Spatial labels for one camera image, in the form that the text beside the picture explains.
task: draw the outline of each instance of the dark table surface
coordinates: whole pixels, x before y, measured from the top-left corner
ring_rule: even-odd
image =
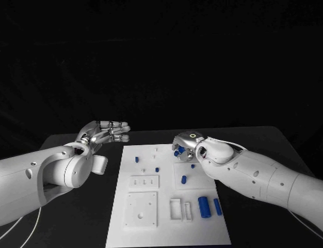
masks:
[[[312,176],[275,127],[194,130],[206,136],[240,144],[297,172]],[[90,173],[83,186],[43,206],[36,230],[24,247],[105,247],[122,146],[170,144],[183,131],[186,130],[129,132],[128,143],[102,146],[96,155],[108,157],[105,174]],[[65,145],[75,138],[76,134],[52,135],[40,149]],[[323,247],[323,240],[284,208],[246,198],[219,181],[216,189],[232,247]],[[37,210],[23,217],[1,239],[0,247],[20,247],[33,229],[36,217]],[[0,227],[0,235],[11,225],[13,223]]]

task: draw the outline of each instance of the small blue part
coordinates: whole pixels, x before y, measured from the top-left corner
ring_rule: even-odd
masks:
[[[200,217],[209,218],[212,216],[207,197],[201,196],[197,198],[200,207]]]
[[[181,146],[178,146],[177,150],[178,150],[180,154],[186,151],[186,149]]]
[[[181,184],[186,184],[186,176],[181,177]]]
[[[217,215],[222,215],[220,206],[219,206],[219,199],[217,198],[213,199],[213,203],[214,203]]]

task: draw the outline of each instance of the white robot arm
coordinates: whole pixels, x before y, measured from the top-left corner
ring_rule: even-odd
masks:
[[[92,121],[76,141],[0,160],[0,226],[82,186],[89,173],[103,174],[106,158],[93,155],[102,143],[128,142],[128,123]]]
[[[238,193],[284,207],[323,231],[321,180],[292,171],[266,156],[232,149],[225,141],[194,131],[174,137],[171,149],[183,161],[196,157],[207,176]]]

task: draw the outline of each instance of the black curtain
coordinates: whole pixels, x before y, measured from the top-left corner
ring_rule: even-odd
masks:
[[[323,2],[0,2],[0,159],[90,120],[275,126],[323,179]]]

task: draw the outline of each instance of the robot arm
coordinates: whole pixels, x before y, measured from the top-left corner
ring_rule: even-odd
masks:
[[[128,123],[92,121],[76,141],[0,160],[0,226],[103,174],[108,159],[93,155],[103,143],[127,142]]]
[[[203,171],[243,196],[275,204],[304,217],[323,231],[323,181],[292,171],[275,160],[193,131],[174,138],[174,155],[196,157]]]

